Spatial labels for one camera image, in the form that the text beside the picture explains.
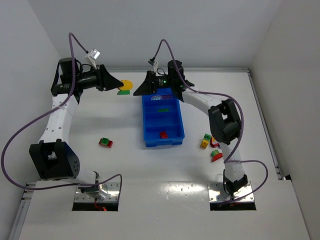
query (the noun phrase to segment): green block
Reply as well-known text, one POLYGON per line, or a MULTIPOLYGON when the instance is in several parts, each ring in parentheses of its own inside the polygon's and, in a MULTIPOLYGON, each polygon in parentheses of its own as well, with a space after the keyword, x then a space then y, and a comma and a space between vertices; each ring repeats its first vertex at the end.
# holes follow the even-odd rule
POLYGON ((162 112, 169 112, 169 108, 163 108, 163 109, 159 109, 158 110, 159 113, 162 113, 162 112))
POLYGON ((210 142, 211 135, 205 134, 204 137, 203 137, 203 139, 204 139, 204 140, 207 140, 208 142, 210 142))
POLYGON ((108 143, 109 143, 109 139, 108 138, 102 138, 101 139, 101 141, 100 141, 100 144, 102 144, 102 145, 108 145, 108 143))
POLYGON ((118 91, 117 95, 129 95, 130 94, 130 90, 120 90, 118 91))
POLYGON ((219 150, 214 150, 214 151, 211 152, 211 157, 213 157, 213 156, 215 156, 215 155, 217 155, 219 153, 220 153, 219 150))

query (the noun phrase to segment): red block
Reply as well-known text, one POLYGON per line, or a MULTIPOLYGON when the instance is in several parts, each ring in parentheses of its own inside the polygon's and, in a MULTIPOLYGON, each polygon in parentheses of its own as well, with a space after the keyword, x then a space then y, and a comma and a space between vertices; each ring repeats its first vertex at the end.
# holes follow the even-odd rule
POLYGON ((223 157, 222 152, 220 152, 220 153, 218 153, 218 154, 213 156, 212 162, 214 162, 214 161, 216 161, 216 160, 218 160, 218 159, 220 159, 222 157, 223 157))
POLYGON ((107 148, 111 148, 111 147, 112 147, 112 144, 114 144, 114 142, 109 140, 109 142, 108 142, 108 144, 106 145, 106 147, 107 147, 107 148))
POLYGON ((167 133, 165 131, 160 132, 160 138, 167 139, 168 138, 167 133))

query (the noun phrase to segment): yellow block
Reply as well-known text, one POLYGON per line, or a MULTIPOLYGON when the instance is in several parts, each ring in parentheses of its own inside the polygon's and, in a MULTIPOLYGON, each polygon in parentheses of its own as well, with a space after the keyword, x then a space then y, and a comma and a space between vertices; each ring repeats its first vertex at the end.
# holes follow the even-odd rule
POLYGON ((123 82, 123 86, 118 88, 121 91, 131 90, 134 87, 133 83, 129 80, 121 80, 121 82, 123 82))
POLYGON ((208 144, 209 144, 209 142, 207 140, 202 140, 200 147, 203 149, 206 149, 208 144))

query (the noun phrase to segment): blue plastic bin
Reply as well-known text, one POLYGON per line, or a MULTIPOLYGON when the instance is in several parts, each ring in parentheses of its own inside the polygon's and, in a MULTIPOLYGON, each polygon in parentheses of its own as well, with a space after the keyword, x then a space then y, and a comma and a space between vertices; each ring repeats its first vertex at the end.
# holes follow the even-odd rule
POLYGON ((146 147, 182 144, 185 138, 179 100, 170 88, 142 96, 143 138, 146 147), (166 132, 168 138, 161 138, 166 132))

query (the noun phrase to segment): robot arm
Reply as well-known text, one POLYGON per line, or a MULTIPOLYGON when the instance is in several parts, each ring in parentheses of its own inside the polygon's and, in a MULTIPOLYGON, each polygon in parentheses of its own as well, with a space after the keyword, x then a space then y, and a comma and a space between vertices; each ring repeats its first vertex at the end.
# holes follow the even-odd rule
MULTIPOLYGON (((108 91, 123 86, 123 83, 106 70, 104 65, 95 65, 90 71, 82 72, 76 66, 76 83, 72 96, 64 104, 71 90, 72 60, 64 58, 59 61, 53 85, 51 88, 52 109, 59 108, 49 116, 43 135, 36 144, 29 148, 33 163, 43 180, 64 180, 69 183, 96 184, 99 182, 97 172, 83 168, 79 158, 69 146, 69 131, 72 117, 80 102, 85 89, 97 88, 99 91, 108 91), (59 66, 62 70, 59 80, 59 66)), ((101 199, 105 196, 104 186, 86 187, 83 191, 91 197, 101 199)))
MULTIPOLYGON (((176 64, 180 75, 185 79, 182 63, 176 60, 176 64)), ((185 82, 195 89, 194 84, 187 80, 185 82)), ((211 95, 188 90, 177 74, 173 60, 168 62, 168 75, 157 76, 155 71, 147 71, 144 82, 133 95, 154 94, 158 88, 171 88, 172 93, 180 101, 191 104, 205 113, 209 117, 211 134, 219 142, 223 156, 230 155, 241 130, 241 120, 235 103, 231 99, 220 100, 211 95)), ((225 189, 233 197, 235 192, 248 183, 238 149, 228 162, 224 162, 224 165, 225 189)))
MULTIPOLYGON (((218 114, 218 118, 215 118, 215 114, 213 114, 213 112, 217 112, 217 109, 219 108, 227 109, 228 107, 224 106, 226 103, 210 95, 196 93, 190 90, 185 90, 182 92, 182 101, 196 107, 209 116, 211 134, 215 139, 218 137, 219 140, 217 141, 219 142, 223 156, 225 158, 229 156, 236 145, 237 139, 235 138, 230 141, 230 139, 226 138, 226 135, 230 133, 225 131, 230 126, 226 126, 224 129, 218 126, 219 120, 221 119, 224 122, 229 122, 228 117, 223 119, 222 114, 220 113, 218 114)), ((224 162, 224 168, 225 170, 223 178, 225 181, 225 189, 231 196, 233 196, 234 192, 238 191, 248 183, 247 175, 245 174, 241 163, 239 148, 236 149, 229 161, 224 162)))

